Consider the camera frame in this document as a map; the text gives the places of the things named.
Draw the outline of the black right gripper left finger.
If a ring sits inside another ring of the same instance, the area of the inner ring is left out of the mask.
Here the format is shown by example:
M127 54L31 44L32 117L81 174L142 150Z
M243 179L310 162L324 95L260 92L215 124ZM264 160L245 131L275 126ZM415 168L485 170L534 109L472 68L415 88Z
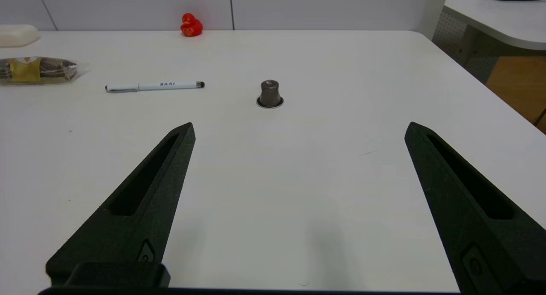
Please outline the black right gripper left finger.
M171 130L46 263L52 287L168 287L162 264L195 132Z

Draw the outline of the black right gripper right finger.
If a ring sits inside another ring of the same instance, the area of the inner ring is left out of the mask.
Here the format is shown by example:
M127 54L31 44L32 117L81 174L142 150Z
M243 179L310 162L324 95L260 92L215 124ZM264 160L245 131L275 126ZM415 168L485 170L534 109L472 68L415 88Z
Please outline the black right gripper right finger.
M433 130L404 141L460 292L543 295L545 229Z

